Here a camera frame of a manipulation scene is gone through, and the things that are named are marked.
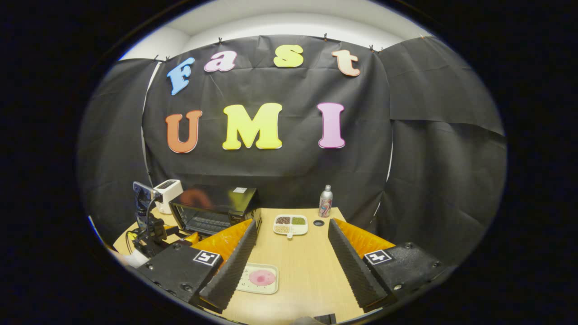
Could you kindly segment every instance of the ceiling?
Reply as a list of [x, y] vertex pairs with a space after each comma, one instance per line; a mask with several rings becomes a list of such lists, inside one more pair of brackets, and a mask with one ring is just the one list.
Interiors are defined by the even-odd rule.
[[272, 13], [316, 13], [370, 25], [402, 39], [431, 34], [416, 23], [366, 0], [216, 0], [173, 20], [167, 27], [194, 36], [209, 28]]

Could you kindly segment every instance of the spray can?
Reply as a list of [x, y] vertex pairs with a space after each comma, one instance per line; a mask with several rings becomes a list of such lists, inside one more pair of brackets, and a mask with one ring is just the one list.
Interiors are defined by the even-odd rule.
[[333, 203], [333, 193], [331, 192], [331, 185], [325, 185], [325, 191], [321, 192], [319, 199], [319, 216], [327, 218], [331, 212], [331, 204]]

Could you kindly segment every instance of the letter f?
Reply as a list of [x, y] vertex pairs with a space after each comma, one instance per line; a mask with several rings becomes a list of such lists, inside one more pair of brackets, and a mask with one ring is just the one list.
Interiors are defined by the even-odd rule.
[[183, 88], [187, 87], [188, 80], [185, 80], [184, 77], [191, 75], [191, 67], [189, 67], [189, 65], [193, 64], [194, 62], [194, 58], [188, 58], [184, 60], [183, 63], [177, 65], [175, 69], [172, 69], [169, 71], [169, 73], [166, 74], [166, 76], [171, 79], [171, 84], [173, 85], [173, 91], [171, 91], [171, 95], [174, 96]]

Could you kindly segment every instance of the letter m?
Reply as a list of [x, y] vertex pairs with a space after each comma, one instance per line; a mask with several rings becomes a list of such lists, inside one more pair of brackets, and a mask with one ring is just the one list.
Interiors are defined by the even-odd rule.
[[237, 139], [237, 132], [241, 135], [247, 148], [251, 148], [258, 132], [259, 140], [255, 143], [257, 148], [281, 148], [281, 140], [279, 140], [277, 132], [277, 118], [281, 112], [281, 105], [277, 103], [263, 104], [252, 120], [243, 105], [227, 106], [223, 112], [227, 115], [227, 140], [223, 142], [223, 149], [241, 148], [241, 142]]

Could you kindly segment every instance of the white divided plate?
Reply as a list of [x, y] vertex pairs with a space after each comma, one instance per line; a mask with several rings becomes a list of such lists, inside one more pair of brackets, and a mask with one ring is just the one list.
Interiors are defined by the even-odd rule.
[[[260, 269], [264, 269], [273, 273], [275, 275], [275, 282], [267, 286], [257, 286], [253, 282], [251, 282], [249, 280], [249, 275]], [[239, 283], [237, 284], [237, 290], [239, 291], [261, 293], [261, 294], [273, 294], [277, 292], [278, 288], [279, 288], [279, 270], [274, 265], [269, 264], [247, 263], [245, 265], [245, 269], [243, 270], [241, 280], [239, 280]]]
[[[280, 217], [289, 217], [289, 224], [280, 224], [277, 223], [277, 219]], [[305, 224], [292, 224], [293, 222], [293, 218], [303, 218], [305, 219]], [[273, 232], [279, 235], [287, 235], [288, 232], [278, 232], [275, 230], [275, 226], [287, 226], [287, 227], [291, 227], [291, 230], [293, 231], [294, 235], [305, 235], [307, 233], [307, 230], [309, 229], [308, 223], [307, 223], [307, 217], [306, 216], [302, 216], [302, 215], [278, 215], [275, 217], [275, 221], [273, 222]]]

